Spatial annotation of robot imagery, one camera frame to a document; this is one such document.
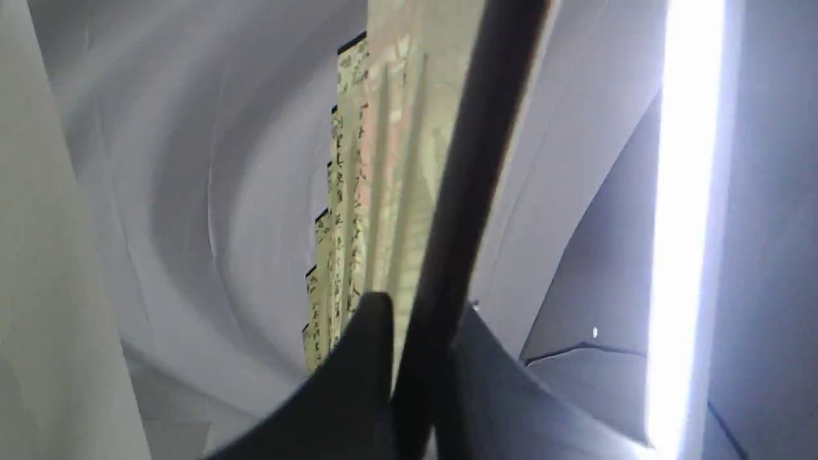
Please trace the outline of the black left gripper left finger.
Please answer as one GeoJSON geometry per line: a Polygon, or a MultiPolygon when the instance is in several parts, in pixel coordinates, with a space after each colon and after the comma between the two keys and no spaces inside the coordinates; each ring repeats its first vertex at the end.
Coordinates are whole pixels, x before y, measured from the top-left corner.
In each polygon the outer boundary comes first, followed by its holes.
{"type": "Polygon", "coordinates": [[[394,459],[392,301],[362,295],[324,364],[269,417],[213,459],[394,459]]]}

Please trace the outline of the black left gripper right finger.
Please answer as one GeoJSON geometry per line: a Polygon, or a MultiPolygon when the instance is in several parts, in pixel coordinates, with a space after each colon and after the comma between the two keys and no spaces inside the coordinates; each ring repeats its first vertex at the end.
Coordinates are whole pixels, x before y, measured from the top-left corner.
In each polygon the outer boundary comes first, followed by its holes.
{"type": "Polygon", "coordinates": [[[440,459],[651,459],[652,450],[553,395],[465,306],[437,382],[440,459]]]}

